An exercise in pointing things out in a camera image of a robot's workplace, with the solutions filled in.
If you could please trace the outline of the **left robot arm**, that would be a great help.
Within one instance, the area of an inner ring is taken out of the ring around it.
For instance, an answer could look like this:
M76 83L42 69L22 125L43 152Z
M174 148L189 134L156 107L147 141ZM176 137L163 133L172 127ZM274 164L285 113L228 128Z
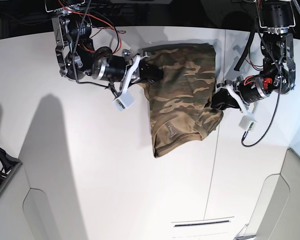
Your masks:
M238 72L247 61L258 73L217 84L211 103L214 109L243 111L250 104L268 98L272 92L285 95L295 87L294 38L289 32L296 25L292 4L284 0L256 0L254 3L254 25L234 71ZM251 61L255 35L260 39L261 66Z

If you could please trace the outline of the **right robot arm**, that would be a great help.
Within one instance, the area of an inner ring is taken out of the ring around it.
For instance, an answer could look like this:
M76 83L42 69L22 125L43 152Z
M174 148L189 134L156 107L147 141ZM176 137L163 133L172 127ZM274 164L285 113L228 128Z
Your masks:
M117 98L135 84L153 84L163 79L159 67L147 62L151 54L147 51L131 55L122 48L122 40L115 25L98 12L91 14L91 1L85 0L46 0L45 10L52 13L51 18L55 36L55 55L60 75L85 84L83 78L89 76L92 85L109 89ZM92 30L97 20L106 28L115 31L117 45L94 47Z

